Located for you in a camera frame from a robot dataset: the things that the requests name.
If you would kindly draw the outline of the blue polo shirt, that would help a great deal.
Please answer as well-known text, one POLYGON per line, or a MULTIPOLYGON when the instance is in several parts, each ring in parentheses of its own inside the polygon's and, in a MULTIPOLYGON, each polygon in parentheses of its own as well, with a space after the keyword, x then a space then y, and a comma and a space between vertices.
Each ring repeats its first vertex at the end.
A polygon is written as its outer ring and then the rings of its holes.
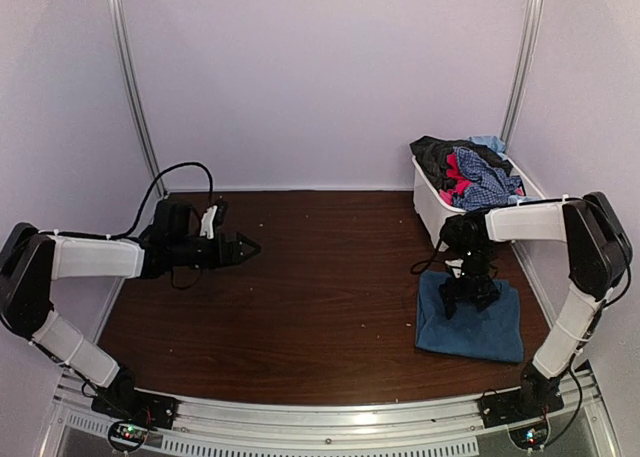
POLYGON ((520 333, 518 291, 506 280, 495 282, 498 300, 478 311, 469 302, 461 302, 448 319, 439 294, 445 283, 443 272, 426 271, 419 277, 415 343, 421 350, 502 363, 524 361, 520 333))

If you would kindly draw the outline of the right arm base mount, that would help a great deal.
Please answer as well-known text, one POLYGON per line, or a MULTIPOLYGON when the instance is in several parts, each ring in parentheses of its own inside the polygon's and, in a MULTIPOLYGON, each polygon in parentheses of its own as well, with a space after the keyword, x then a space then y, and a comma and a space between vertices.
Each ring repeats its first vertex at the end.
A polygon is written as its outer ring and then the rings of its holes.
POLYGON ((562 410, 559 394, 563 374, 545 377, 532 363, 523 368, 520 385, 512 390, 488 389, 476 400, 485 428, 542 418, 545 413, 562 410))

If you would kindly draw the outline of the blue checkered shirt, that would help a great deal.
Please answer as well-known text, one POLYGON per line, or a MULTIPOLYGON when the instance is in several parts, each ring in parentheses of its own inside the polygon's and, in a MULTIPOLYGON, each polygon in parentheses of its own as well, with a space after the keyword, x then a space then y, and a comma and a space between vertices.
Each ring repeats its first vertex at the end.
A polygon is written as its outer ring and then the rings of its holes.
POLYGON ((454 207, 474 211, 505 206, 522 188, 518 175, 511 176, 502 168, 492 167, 469 148, 457 147, 455 157, 459 174, 469 184, 453 194, 454 207))

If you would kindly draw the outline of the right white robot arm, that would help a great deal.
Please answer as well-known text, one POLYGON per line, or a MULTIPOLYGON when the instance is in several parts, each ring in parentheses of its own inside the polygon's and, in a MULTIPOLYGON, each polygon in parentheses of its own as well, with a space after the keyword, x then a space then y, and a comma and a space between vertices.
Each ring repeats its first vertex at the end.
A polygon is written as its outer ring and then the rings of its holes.
POLYGON ((547 380, 562 375, 614 288, 630 273, 633 248, 602 192, 479 209, 445 220, 440 240, 471 269, 486 276, 494 243, 557 241, 566 245, 569 286, 564 305, 532 366, 547 380))

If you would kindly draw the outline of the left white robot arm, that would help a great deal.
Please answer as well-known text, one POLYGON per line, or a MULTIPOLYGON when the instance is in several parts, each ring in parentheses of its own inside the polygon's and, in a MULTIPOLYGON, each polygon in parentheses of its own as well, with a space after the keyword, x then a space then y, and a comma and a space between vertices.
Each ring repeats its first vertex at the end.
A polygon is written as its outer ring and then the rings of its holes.
POLYGON ((199 215, 182 202, 161 201, 151 224, 137 237, 90 236, 40 231, 28 223, 14 227, 1 250, 1 320, 8 330, 51 354, 94 386, 107 389, 106 406, 123 421, 144 410, 138 392, 120 381, 126 371, 55 310, 53 282, 66 278, 156 279, 178 268, 215 270, 241 265, 261 247, 238 233, 227 238, 218 228, 227 204, 214 202, 199 215))

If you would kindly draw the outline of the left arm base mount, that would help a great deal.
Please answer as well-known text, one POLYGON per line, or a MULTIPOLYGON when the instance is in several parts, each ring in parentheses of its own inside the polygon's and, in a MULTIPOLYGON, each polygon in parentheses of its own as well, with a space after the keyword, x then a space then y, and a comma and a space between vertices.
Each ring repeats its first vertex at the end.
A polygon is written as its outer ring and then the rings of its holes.
POLYGON ((173 397, 138 390, 134 373, 126 367, 119 369, 108 387, 98 387, 91 402, 96 413, 152 430, 171 430, 177 407, 173 397))

